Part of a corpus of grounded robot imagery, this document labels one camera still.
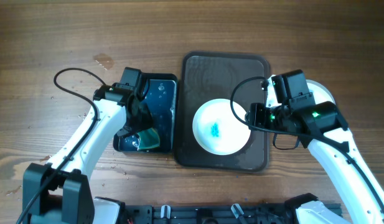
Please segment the green yellow scrub sponge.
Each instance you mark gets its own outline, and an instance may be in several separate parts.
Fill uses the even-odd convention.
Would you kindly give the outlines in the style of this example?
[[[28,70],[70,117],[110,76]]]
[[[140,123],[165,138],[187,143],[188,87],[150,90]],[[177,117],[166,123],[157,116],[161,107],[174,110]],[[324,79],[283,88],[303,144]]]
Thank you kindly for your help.
[[[138,132],[138,151],[149,151],[160,146],[161,140],[155,128],[149,128]]]

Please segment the white plate top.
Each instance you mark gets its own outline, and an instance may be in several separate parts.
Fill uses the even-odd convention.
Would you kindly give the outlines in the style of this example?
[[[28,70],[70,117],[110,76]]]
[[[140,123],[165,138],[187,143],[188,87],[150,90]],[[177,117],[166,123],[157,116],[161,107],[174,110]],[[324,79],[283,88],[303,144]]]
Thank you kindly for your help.
[[[248,142],[251,131],[236,119],[246,115],[238,103],[218,98],[204,103],[194,114],[192,132],[205,151],[227,156],[241,150]]]

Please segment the white plate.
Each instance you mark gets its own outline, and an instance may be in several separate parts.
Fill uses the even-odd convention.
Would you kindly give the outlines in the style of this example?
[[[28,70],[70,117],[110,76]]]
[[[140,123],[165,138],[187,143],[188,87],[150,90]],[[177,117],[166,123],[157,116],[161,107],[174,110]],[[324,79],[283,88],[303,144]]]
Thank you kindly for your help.
[[[251,131],[236,119],[246,115],[238,103],[218,98],[204,103],[194,114],[192,132],[205,151],[227,156],[241,150],[248,142]]]
[[[309,91],[313,94],[316,104],[326,101],[336,104],[334,97],[330,91],[323,85],[313,80],[306,80]]]

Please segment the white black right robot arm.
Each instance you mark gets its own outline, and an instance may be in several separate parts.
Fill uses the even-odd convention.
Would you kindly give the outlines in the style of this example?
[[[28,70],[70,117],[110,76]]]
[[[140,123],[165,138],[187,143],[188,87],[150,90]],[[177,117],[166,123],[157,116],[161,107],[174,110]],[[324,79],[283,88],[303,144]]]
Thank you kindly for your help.
[[[384,190],[366,165],[328,89],[302,71],[258,77],[264,103],[251,104],[242,123],[290,135],[323,167],[355,223],[384,223]]]

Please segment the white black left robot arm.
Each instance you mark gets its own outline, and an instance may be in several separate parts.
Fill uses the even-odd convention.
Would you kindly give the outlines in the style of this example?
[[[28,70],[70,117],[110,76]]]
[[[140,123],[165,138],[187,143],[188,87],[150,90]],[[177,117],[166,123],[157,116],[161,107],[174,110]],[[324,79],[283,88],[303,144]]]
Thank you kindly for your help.
[[[23,176],[23,209],[18,223],[121,223],[124,203],[92,197],[90,177],[114,136],[149,128],[142,103],[145,87],[103,85],[87,102],[91,108],[67,143],[46,164],[31,163]]]

